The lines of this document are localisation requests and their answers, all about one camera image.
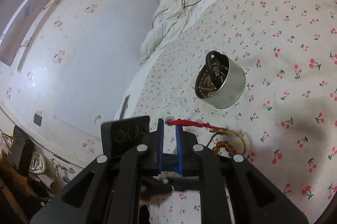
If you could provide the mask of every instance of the metal tin can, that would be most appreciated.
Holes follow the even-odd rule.
[[[246,86],[246,75],[242,68],[234,63],[228,56],[224,55],[228,66],[228,74],[221,87],[207,98],[202,98],[198,91],[198,83],[206,71],[206,65],[201,69],[195,82],[195,94],[200,100],[213,105],[218,109],[225,109],[232,106],[241,97]]]

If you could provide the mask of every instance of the bed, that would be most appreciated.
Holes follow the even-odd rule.
[[[170,42],[175,41],[179,35],[192,27],[205,10],[215,4],[217,0],[161,0],[154,13],[153,29],[147,34],[140,50],[140,63],[142,67],[135,75],[133,81],[125,91],[124,97],[130,96],[125,116],[132,115],[142,90],[145,80],[163,49]],[[122,104],[115,115],[118,119]]]
[[[158,43],[165,46],[145,64],[144,88],[126,116],[149,115],[150,131],[158,118],[173,116],[243,133],[244,156],[315,223],[337,191],[336,10],[337,0],[215,0],[181,34]],[[242,96],[225,110],[193,90],[211,50],[246,74]],[[204,145],[212,136],[190,131]],[[210,148],[224,139],[243,148],[234,137],[217,137]],[[166,127],[164,151],[175,147],[174,127]],[[151,205],[150,222],[200,223],[198,193],[174,192]]]

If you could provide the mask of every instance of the amber bead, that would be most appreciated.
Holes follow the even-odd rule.
[[[228,145],[226,145],[225,150],[226,150],[227,152],[230,152],[231,150],[233,150],[233,146],[230,145],[230,144],[228,144]]]
[[[219,148],[219,147],[216,147],[216,146],[214,146],[214,147],[212,148],[212,150],[213,150],[214,153],[219,153],[219,152],[220,152],[220,148]]]
[[[231,150],[231,151],[229,152],[230,157],[233,157],[233,156],[235,156],[236,154],[237,154],[237,151],[236,151],[235,149],[233,149],[233,150]]]

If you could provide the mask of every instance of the red braided cord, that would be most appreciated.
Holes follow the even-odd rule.
[[[168,120],[167,123],[169,125],[182,125],[182,126],[195,126],[195,127],[206,127],[210,129],[217,129],[217,130],[227,130],[227,128],[223,127],[216,127],[212,126],[209,123],[198,123],[195,121],[190,121],[190,120]]]

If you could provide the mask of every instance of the metal screw head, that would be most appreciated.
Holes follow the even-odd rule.
[[[146,144],[139,144],[138,146],[137,146],[137,150],[138,150],[138,152],[145,152],[146,150],[147,150],[147,145]]]
[[[200,151],[203,150],[203,146],[201,144],[194,144],[193,150],[196,151],[196,152],[200,152]]]
[[[173,120],[173,121],[174,121],[174,117],[168,116],[168,117],[165,119],[165,124],[168,125],[168,126],[172,126],[172,125],[170,125],[170,124],[167,123],[167,121],[169,121],[169,120]]]
[[[105,163],[107,161],[107,156],[106,155],[100,155],[96,158],[98,163]]]
[[[243,156],[242,155],[234,155],[233,160],[235,162],[242,162],[243,161]]]

